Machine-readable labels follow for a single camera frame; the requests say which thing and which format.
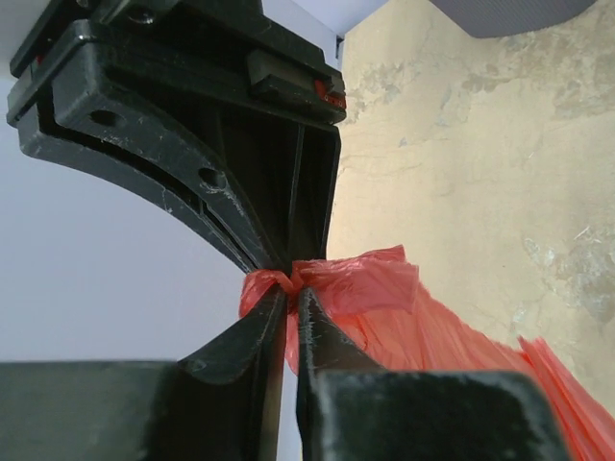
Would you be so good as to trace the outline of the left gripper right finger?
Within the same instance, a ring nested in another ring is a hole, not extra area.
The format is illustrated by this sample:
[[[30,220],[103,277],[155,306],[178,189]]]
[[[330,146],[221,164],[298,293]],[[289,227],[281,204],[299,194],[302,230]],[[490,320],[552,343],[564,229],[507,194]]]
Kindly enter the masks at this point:
[[[567,460],[544,394],[511,372],[392,372],[298,296],[306,460]]]

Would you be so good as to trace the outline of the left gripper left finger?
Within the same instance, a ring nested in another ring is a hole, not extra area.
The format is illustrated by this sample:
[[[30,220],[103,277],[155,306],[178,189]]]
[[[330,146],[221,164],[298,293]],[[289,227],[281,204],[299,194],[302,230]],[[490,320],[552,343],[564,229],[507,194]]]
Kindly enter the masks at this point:
[[[13,362],[1,367],[5,460],[273,460],[286,296],[180,361]]]

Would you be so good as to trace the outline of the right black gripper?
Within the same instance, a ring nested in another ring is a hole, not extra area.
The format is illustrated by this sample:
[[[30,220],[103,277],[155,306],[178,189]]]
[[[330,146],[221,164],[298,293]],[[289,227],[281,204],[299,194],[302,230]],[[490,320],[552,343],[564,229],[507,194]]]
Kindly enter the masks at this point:
[[[341,75],[254,1],[53,1],[10,62],[22,151],[169,212],[241,269],[284,269],[220,158],[337,158]]]

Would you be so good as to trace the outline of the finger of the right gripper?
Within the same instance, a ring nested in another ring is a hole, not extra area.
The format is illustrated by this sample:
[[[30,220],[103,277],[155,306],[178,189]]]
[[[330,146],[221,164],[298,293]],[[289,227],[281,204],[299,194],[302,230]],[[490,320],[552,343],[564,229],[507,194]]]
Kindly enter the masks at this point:
[[[281,264],[326,256],[338,129],[302,116],[221,114],[222,159]]]

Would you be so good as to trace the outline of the red plastic trash bag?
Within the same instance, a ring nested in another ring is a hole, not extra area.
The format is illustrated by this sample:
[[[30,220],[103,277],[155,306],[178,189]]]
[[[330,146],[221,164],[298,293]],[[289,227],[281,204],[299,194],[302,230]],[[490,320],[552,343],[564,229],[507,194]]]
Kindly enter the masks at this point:
[[[358,348],[393,371],[506,370],[545,392],[576,460],[614,457],[614,419],[541,338],[511,348],[464,323],[433,298],[403,246],[337,260],[296,260],[286,275],[256,270],[242,288],[245,317],[274,284],[288,295],[285,358],[299,370],[298,296],[311,287],[323,310]]]

